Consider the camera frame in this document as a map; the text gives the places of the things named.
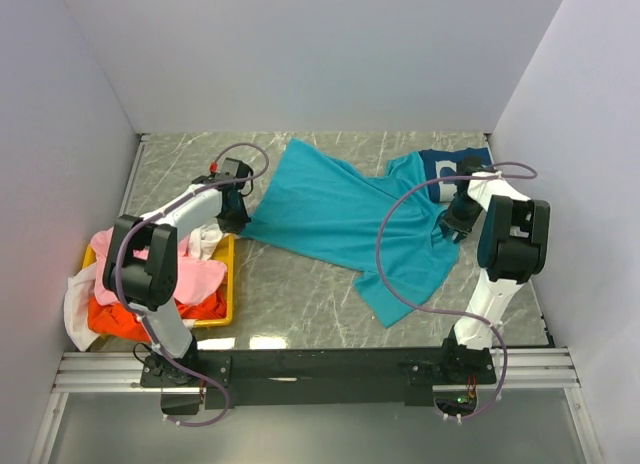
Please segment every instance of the white panel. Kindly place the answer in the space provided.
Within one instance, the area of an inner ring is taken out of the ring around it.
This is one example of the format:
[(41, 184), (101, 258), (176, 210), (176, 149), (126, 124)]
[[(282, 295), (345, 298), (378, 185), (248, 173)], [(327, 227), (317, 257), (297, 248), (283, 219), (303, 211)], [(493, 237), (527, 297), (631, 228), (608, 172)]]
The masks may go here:
[(0, 461), (26, 462), (67, 340), (66, 278), (114, 218), (134, 134), (62, 0), (0, 0)]
[[(480, 399), (488, 398), (480, 393)], [(219, 411), (203, 412), (197, 419)], [(204, 429), (162, 421), (153, 395), (72, 394), (52, 463), (582, 464), (561, 390), (505, 391), (458, 427), (399, 403), (247, 406)]]
[(568, 344), (608, 461), (638, 461), (640, 403), (640, 0), (565, 0), (492, 139), (551, 202), (535, 280)]
[(66, 0), (137, 131), (492, 131), (561, 0)]

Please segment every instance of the yellow plastic tray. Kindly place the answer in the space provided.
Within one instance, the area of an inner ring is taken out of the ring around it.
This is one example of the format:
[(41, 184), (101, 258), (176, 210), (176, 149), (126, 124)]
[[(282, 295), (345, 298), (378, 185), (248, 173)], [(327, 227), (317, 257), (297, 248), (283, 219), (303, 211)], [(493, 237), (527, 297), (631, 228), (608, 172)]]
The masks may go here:
[[(233, 320), (233, 266), (235, 247), (235, 237), (227, 236), (218, 243), (212, 257), (212, 259), (224, 262), (227, 265), (227, 275), (220, 286), (227, 298), (226, 317), (223, 319), (201, 319), (196, 321), (193, 327), (222, 327), (231, 324), (231, 321)], [(82, 261), (82, 268), (84, 269), (94, 262), (96, 262), (96, 253), (93, 252), (93, 248), (91, 246), (87, 246), (87, 250), (84, 253), (84, 259)]]

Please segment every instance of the orange cloth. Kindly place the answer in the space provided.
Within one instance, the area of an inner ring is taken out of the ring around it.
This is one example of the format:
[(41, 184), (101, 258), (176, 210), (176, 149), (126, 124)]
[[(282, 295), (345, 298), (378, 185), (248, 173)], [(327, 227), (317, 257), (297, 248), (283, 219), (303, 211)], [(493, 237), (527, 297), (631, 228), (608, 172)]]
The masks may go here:
[[(185, 306), (176, 301), (178, 312), (183, 319), (222, 319), (227, 315), (227, 301), (218, 289), (197, 306)], [(124, 339), (149, 342), (149, 336), (134, 314), (116, 302), (111, 306), (101, 306), (94, 295), (89, 300), (89, 329), (98, 334), (110, 334)]]

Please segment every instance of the white cloth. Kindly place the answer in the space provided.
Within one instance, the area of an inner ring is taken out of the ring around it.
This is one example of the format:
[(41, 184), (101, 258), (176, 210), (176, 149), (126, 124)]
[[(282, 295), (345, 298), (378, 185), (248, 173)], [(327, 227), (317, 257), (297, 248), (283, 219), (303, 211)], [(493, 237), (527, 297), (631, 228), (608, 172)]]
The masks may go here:
[(216, 246), (226, 235), (220, 230), (217, 222), (194, 229), (189, 235), (189, 257), (202, 260), (211, 259)]
[(86, 351), (100, 334), (89, 329), (89, 299), (96, 282), (96, 264), (85, 267), (67, 280), (64, 295), (64, 326), (67, 334), (81, 351)]

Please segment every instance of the white wall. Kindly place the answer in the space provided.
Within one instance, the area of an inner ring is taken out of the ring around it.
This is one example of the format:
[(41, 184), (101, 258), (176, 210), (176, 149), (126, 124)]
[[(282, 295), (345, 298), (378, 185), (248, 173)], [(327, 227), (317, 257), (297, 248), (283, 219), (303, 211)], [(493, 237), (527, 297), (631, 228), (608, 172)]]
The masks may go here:
[(640, 452), (640, 0), (564, 0), (492, 138), (551, 201), (535, 280), (568, 344), (608, 462)]
[(561, 0), (66, 0), (137, 131), (492, 131)]
[(66, 344), (62, 297), (116, 216), (135, 135), (62, 0), (0, 0), (0, 461), (26, 462)]

